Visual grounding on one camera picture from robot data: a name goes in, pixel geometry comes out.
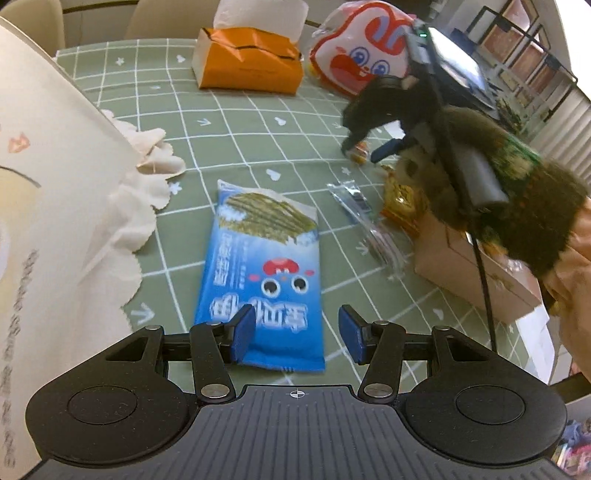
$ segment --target tissue paper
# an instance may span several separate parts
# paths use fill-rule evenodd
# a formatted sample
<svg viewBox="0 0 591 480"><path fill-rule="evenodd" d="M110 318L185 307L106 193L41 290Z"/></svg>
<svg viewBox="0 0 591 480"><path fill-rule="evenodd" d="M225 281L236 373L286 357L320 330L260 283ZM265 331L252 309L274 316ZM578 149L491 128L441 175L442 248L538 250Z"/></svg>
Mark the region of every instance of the tissue paper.
<svg viewBox="0 0 591 480"><path fill-rule="evenodd" d="M213 28L252 27L297 43L308 15L303 0L220 0Z"/></svg>

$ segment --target black cable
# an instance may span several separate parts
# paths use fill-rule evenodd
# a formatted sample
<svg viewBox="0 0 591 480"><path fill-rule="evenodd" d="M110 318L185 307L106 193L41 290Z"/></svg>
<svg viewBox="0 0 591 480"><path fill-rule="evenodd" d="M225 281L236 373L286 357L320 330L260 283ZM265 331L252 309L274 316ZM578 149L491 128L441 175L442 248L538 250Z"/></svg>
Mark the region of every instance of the black cable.
<svg viewBox="0 0 591 480"><path fill-rule="evenodd" d="M484 296L484 307L486 310L486 323L488 324L488 335L491 337L491 350L497 353L496 350L496 331L495 322L492 316L491 295L488 291L488 282L486 280L486 270L484 269L484 262L482 261L482 254L478 247L476 235L474 235L473 226L469 229L469 235L472 240L472 248L474 249L474 256L476 257L476 266L478 267L478 274L480 275L480 284L482 286L482 295Z"/></svg>
<svg viewBox="0 0 591 480"><path fill-rule="evenodd" d="M429 81L431 84L431 89L433 90L433 93L435 95L435 99L437 102L437 106L439 107L439 111L442 111L443 108L445 107L445 102L443 101L443 95L441 94L441 91L439 90L439 85L437 84L437 80L435 78L435 70L434 70L434 65L437 62L437 58L436 55L434 54L434 45L433 45L433 41L431 39L431 35L428 33L429 30L428 28L426 29L427 31L427 43L428 43L428 55L429 55L429 64L427 65L427 70L428 70L428 77L429 77ZM495 332L495 321L494 321L494 317L492 315L492 305L491 305L491 296L490 296L490 292L488 289L488 282L486 280L486 271L484 269L484 263L482 262L482 254L480 252L480 248L478 246L478 241L476 240L476 235L474 234L474 232L477 231L476 228L476 219L474 216L474 211L471 208L471 201L470 201L470 197L468 195L467 189L466 189L466 185L462 180L459 180L458 177L458 173L457 173L457 167L451 162L453 156L454 156L454 151L453 151L453 146L452 146L452 133L450 131L449 128L449 124L447 122L447 119L445 118L444 115L441 115L441 125L443 127L443 135L440 135L440 146L443 147L443 155L441 155L441 161L443 163L443 167L447 173L447 176L450 179L450 182L452 184L452 187L454 188L454 190L457 192L458 197L459 197L459 205L460 208L463 207L465 213L467 213L468 215L468 220L469 220L469 227L468 227L468 233L470 235L470 240L472 241L472 248L474 249L474 256L476 257L476 266L478 268L478 274L480 276L480 284L482 286L482 295L484 296L484 305L485 305L485 310L486 310L486 322L488 325L488 334L491 338L491 350L495 353L497 353L497 347L496 347L496 332Z"/></svg>

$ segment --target seaweed snack package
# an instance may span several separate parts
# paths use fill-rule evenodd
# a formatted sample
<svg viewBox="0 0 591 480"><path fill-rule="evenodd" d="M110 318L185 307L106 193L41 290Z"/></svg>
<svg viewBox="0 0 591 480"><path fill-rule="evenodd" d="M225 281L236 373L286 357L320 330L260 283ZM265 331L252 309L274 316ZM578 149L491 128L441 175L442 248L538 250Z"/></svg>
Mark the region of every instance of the seaweed snack package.
<svg viewBox="0 0 591 480"><path fill-rule="evenodd" d="M272 190L218 189L195 323L228 322L249 303L256 333L243 364L323 371L316 210Z"/></svg>
<svg viewBox="0 0 591 480"><path fill-rule="evenodd" d="M347 2L312 35L305 70L321 85L357 95L378 75L404 78L408 55L404 35L413 18L381 1Z"/></svg>

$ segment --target blue snack bag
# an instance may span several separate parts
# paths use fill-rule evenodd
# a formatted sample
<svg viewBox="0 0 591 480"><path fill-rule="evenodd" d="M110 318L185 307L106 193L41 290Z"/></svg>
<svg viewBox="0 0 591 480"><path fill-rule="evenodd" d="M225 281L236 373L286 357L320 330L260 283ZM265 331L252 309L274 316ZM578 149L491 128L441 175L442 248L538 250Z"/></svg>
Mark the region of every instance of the blue snack bag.
<svg viewBox="0 0 591 480"><path fill-rule="evenodd" d="M250 303L256 332L243 364L323 371L316 209L272 190L217 188L195 323L228 322Z"/></svg>

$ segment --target blue gripper pad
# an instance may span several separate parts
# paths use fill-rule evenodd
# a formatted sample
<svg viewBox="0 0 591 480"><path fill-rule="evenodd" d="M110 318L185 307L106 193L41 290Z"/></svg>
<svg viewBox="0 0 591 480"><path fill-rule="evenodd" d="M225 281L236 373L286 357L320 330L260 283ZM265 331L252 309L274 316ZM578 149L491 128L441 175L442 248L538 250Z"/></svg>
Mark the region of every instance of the blue gripper pad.
<svg viewBox="0 0 591 480"><path fill-rule="evenodd" d="M230 359L232 362L241 362L246 355L248 346L251 344L251 341L255 336L256 310L252 305L244 305L236 312L236 315L231 322L233 322L236 317L238 317L240 321L234 330L234 340L230 347Z"/></svg>
<svg viewBox="0 0 591 480"><path fill-rule="evenodd" d="M361 326L343 308L339 308L339 333L345 346L358 365L367 363L367 347L363 344Z"/></svg>

